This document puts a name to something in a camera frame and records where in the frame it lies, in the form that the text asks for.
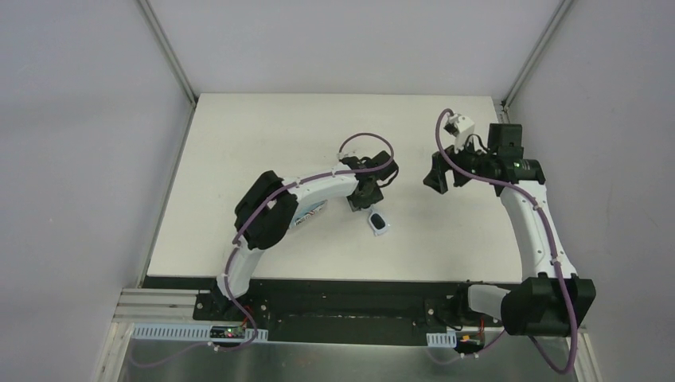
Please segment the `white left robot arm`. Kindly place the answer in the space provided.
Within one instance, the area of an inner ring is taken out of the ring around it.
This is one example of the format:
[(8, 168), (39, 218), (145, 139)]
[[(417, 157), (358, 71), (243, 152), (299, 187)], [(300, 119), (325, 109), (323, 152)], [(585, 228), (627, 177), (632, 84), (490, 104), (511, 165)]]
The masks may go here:
[(346, 199), (354, 212), (372, 208), (383, 200), (382, 189), (398, 173), (392, 155), (381, 151), (372, 158), (344, 157), (337, 165), (304, 177), (280, 177), (272, 170), (259, 175), (235, 207), (233, 249), (210, 291), (214, 314), (224, 322), (242, 314), (240, 297), (248, 292), (259, 260), (290, 229), (332, 199)]

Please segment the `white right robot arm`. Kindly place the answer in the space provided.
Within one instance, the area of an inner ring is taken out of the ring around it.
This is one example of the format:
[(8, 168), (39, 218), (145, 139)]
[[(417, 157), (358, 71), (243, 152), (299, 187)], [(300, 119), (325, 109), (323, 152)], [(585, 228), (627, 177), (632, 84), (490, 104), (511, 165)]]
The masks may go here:
[(492, 123), (486, 146), (473, 143), (472, 127), (442, 123), (455, 143), (440, 146), (423, 183), (438, 193), (471, 180), (491, 184), (505, 208), (521, 256), (522, 281), (511, 289), (466, 282), (449, 302), (450, 317), (470, 326), (489, 315), (513, 336), (572, 337), (595, 300), (591, 279), (581, 278), (556, 233), (541, 164), (525, 157), (522, 127)]

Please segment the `flag print glasses case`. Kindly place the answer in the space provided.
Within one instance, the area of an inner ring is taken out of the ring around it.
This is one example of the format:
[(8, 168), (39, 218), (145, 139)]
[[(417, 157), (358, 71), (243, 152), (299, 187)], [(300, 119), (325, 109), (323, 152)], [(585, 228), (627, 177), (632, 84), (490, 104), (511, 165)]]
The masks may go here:
[(299, 227), (301, 224), (306, 223), (308, 220), (311, 220), (313, 217), (317, 216), (328, 204), (328, 201), (320, 201), (312, 205), (307, 205), (301, 207), (300, 210), (294, 214), (289, 224), (288, 229), (293, 230)]

